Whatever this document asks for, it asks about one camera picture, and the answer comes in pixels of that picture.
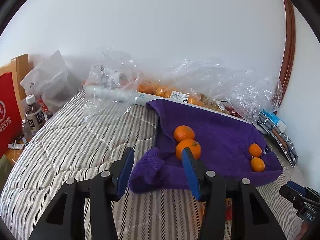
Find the person's right hand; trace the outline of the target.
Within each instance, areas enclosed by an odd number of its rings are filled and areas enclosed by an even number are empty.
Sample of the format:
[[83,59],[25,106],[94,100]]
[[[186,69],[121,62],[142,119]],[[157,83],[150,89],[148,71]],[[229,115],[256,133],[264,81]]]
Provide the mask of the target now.
[[307,222],[302,222],[300,227],[300,232],[295,237],[295,240],[301,240],[301,239],[319,239],[319,224],[313,225],[311,228],[309,228],[309,225]]

